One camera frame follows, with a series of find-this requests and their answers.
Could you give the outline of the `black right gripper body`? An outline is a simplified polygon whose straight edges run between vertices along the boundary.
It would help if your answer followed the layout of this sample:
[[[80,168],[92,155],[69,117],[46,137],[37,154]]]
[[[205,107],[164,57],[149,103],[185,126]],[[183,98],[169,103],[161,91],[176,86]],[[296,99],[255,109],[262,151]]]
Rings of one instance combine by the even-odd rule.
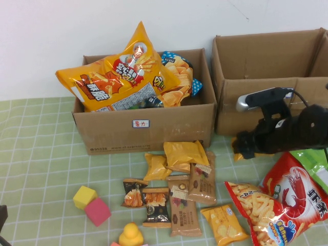
[[[304,149],[299,116],[274,120],[269,130],[256,134],[255,146],[258,153],[265,154]]]

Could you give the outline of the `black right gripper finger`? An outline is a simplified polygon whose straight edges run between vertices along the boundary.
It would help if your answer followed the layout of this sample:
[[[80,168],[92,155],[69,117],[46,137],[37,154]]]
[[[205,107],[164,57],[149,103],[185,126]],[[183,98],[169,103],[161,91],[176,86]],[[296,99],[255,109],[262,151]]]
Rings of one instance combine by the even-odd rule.
[[[236,141],[238,143],[253,144],[255,140],[256,132],[255,131],[241,131],[236,135]]]
[[[238,144],[238,151],[244,159],[251,159],[259,152],[259,149],[254,145],[247,145],[245,143]]]

